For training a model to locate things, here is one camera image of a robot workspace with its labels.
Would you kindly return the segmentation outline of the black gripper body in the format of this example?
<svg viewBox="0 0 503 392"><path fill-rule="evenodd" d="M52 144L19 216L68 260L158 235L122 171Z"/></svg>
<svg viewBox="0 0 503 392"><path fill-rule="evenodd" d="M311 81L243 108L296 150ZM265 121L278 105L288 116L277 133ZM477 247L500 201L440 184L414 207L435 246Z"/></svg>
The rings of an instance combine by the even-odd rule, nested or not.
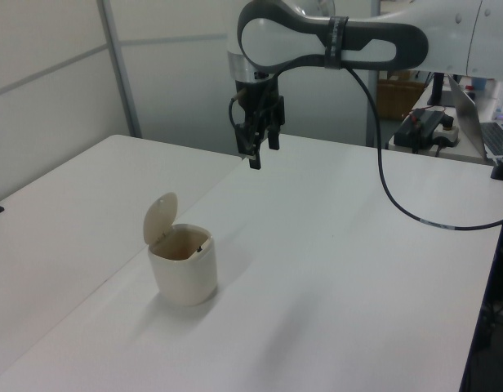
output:
<svg viewBox="0 0 503 392"><path fill-rule="evenodd" d="M278 80L266 78L254 82L235 82L236 91L244 90L238 98L239 106L244 110L244 122L254 123L255 115L260 115L262 122L269 122L278 103Z"/></svg>

